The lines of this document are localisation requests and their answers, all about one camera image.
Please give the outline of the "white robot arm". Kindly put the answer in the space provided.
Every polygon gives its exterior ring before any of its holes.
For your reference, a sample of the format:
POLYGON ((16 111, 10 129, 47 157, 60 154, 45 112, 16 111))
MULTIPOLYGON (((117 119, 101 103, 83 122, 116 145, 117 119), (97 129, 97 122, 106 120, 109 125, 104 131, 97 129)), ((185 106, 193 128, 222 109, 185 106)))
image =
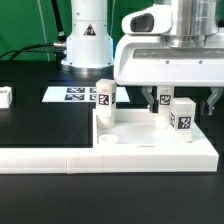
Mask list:
POLYGON ((107 32, 107 0, 71 0, 72 32, 63 67, 81 74, 111 69, 120 85, 141 86, 149 102, 154 86, 209 87, 202 104, 212 114, 224 91, 224 27, 219 0, 154 0, 122 20, 114 45, 107 32))

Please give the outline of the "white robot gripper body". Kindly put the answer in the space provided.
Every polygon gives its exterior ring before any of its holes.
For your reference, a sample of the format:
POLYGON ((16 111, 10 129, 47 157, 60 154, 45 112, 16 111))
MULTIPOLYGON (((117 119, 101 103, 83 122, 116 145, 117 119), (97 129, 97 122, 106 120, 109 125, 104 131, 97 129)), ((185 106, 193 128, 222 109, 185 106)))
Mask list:
POLYGON ((217 4, 154 4, 125 16, 114 79, 131 86, 224 87, 217 4))

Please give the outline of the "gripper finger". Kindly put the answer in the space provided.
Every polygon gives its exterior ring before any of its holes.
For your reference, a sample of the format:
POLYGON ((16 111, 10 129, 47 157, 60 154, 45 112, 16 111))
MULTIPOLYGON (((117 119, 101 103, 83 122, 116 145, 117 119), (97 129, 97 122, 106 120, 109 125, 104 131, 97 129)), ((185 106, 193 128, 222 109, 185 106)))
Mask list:
POLYGON ((201 113, 203 115, 212 115, 214 111, 214 105, 223 95, 222 87, 211 87, 211 94, 206 101, 202 102, 201 113))
POLYGON ((157 112, 157 104, 156 104, 156 101, 155 101, 154 95, 153 95, 153 87, 152 86, 143 86, 142 94, 148 103, 148 105, 147 105, 148 110, 152 113, 156 113, 157 112))

